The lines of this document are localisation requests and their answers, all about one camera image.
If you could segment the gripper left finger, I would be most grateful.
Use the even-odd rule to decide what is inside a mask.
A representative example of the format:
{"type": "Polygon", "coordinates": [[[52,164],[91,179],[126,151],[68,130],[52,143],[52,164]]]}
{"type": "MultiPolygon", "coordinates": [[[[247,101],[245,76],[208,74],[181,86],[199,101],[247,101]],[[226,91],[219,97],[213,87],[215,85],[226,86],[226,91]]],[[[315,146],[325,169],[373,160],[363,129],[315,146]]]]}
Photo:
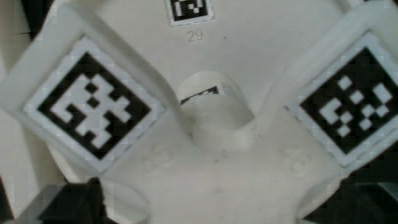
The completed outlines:
{"type": "Polygon", "coordinates": [[[50,185],[37,194],[14,224],[107,224],[101,182],[50,185]]]}

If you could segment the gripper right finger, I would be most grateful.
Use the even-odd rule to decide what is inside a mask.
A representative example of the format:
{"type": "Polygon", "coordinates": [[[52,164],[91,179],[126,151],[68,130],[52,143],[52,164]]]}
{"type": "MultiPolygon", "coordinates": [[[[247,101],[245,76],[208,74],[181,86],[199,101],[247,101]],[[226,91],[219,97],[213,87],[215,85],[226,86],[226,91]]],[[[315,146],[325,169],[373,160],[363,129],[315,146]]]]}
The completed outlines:
{"type": "Polygon", "coordinates": [[[345,180],[304,220],[313,224],[398,224],[398,180],[345,180]]]}

